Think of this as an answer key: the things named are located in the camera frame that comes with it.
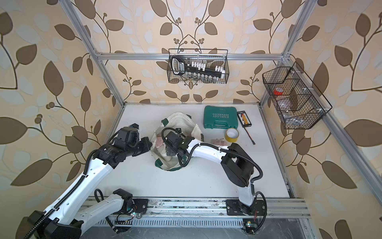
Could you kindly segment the cream floral tote bag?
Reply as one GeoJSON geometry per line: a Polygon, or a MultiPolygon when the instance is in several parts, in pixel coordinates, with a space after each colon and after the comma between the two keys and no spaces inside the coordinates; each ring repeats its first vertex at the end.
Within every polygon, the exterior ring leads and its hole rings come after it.
{"type": "Polygon", "coordinates": [[[200,141],[204,140],[204,135],[200,127],[192,121],[191,116],[182,112],[175,112],[161,121],[161,125],[154,131],[153,136],[150,138],[152,142],[150,152],[155,159],[156,167],[165,171],[177,171],[182,168],[178,158],[176,156],[166,156],[164,153],[164,145],[160,148],[156,147],[157,137],[161,137],[161,132],[166,127],[174,129],[180,128],[185,136],[192,136],[200,141]]]}

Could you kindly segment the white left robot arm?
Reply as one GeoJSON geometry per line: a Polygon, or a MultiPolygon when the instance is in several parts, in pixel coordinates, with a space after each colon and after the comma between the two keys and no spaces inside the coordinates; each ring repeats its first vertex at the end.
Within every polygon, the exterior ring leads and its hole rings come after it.
{"type": "Polygon", "coordinates": [[[131,193],[117,189],[102,199],[97,186],[127,157],[149,152],[151,146],[148,137],[140,137],[136,123],[118,130],[106,144],[89,154],[83,173],[57,200],[27,218],[31,229],[24,238],[78,239],[114,213],[127,215],[131,220],[140,217],[131,193]]]}

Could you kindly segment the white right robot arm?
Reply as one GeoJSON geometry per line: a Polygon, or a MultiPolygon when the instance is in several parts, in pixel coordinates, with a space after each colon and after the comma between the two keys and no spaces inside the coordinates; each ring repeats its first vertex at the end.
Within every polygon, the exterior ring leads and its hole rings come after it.
{"type": "Polygon", "coordinates": [[[251,159],[244,149],[232,143],[220,146],[186,136],[180,128],[166,127],[161,131],[161,138],[172,156],[176,156],[183,168],[189,165],[193,157],[199,157],[222,166],[226,176],[238,186],[239,199],[237,212],[255,216],[266,209],[266,199],[262,192],[255,191],[254,182],[263,178],[261,167],[251,159]]]}

